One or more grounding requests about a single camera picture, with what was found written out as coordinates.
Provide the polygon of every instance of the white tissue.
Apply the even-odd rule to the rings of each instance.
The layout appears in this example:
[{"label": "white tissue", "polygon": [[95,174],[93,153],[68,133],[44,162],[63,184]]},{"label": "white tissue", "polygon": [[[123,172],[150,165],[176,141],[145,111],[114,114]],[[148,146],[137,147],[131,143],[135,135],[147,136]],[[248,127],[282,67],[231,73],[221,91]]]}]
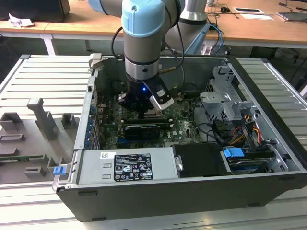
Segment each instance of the white tissue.
[{"label": "white tissue", "polygon": [[10,16],[9,22],[15,27],[21,28],[25,26],[34,25],[34,23],[30,19],[19,19],[19,18],[12,16],[10,13],[9,13],[9,16]]}]

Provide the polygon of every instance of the green circuit board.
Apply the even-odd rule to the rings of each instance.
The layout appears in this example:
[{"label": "green circuit board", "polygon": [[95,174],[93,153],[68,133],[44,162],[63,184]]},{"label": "green circuit board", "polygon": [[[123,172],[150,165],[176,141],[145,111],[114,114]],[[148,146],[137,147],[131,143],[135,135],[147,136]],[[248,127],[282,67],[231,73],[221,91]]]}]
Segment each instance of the green circuit board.
[{"label": "green circuit board", "polygon": [[193,125],[190,114],[192,100],[177,101],[163,111],[149,111],[146,117],[155,117],[170,120],[172,127],[160,130],[159,139],[150,141],[127,141],[124,137],[124,120],[138,119],[137,112],[131,112],[121,107],[116,97],[106,101],[105,108],[101,109],[99,117],[101,124],[102,149],[131,149],[170,147],[173,144],[200,143],[200,136]]}]

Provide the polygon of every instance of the gray robot arm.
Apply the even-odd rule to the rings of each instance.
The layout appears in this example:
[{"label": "gray robot arm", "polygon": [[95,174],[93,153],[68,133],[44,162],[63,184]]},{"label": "gray robot arm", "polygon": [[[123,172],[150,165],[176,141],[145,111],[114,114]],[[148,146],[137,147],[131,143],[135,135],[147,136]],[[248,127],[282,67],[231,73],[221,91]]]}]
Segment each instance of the gray robot arm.
[{"label": "gray robot arm", "polygon": [[[186,0],[183,18],[180,0],[89,0],[89,3],[96,11],[121,17],[128,92],[119,103],[136,111],[147,110],[151,105],[158,110],[170,106],[174,100],[159,77],[161,42],[179,21],[184,29],[193,27],[190,21],[199,19],[201,23],[196,27],[203,26],[206,1]],[[174,37],[179,43],[177,30],[173,29],[168,40],[175,40]]]}]

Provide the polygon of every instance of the power supply label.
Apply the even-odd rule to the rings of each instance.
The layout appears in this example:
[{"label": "power supply label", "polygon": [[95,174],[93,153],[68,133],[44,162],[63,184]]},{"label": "power supply label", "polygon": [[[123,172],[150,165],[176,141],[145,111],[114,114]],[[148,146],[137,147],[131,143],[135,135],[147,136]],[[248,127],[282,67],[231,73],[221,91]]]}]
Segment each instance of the power supply label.
[{"label": "power supply label", "polygon": [[150,154],[115,155],[114,180],[141,181],[152,180],[153,168]]}]

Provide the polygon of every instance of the white table leg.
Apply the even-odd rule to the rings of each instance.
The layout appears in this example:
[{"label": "white table leg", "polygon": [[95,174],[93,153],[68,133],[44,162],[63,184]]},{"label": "white table leg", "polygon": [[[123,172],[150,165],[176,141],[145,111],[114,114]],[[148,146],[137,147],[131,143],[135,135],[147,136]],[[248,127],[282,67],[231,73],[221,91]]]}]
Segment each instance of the white table leg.
[{"label": "white table leg", "polygon": [[44,40],[46,49],[49,55],[57,55],[58,51],[53,44],[53,39],[51,34],[43,34],[41,38]]},{"label": "white table leg", "polygon": [[201,50],[201,55],[210,55],[212,46],[214,45],[215,41],[207,41],[205,40],[203,43],[203,47]]},{"label": "white table leg", "polygon": [[91,46],[90,46],[90,41],[89,40],[85,40],[85,48],[86,48],[86,51],[91,51]]}]

